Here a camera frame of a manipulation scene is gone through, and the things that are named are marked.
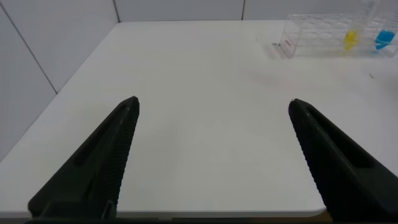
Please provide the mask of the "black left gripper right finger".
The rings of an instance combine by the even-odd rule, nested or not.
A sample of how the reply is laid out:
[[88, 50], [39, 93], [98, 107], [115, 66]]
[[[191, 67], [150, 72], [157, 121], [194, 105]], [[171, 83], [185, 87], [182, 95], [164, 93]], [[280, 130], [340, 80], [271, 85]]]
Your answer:
[[333, 221], [397, 221], [396, 175], [311, 104], [292, 100], [289, 116]]

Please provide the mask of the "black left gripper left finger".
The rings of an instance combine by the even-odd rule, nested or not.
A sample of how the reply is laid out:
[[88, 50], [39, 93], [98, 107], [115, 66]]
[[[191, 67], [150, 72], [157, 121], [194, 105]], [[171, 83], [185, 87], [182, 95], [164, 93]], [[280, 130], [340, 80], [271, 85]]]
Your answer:
[[114, 218], [139, 117], [132, 96], [117, 105], [31, 198], [33, 218]]

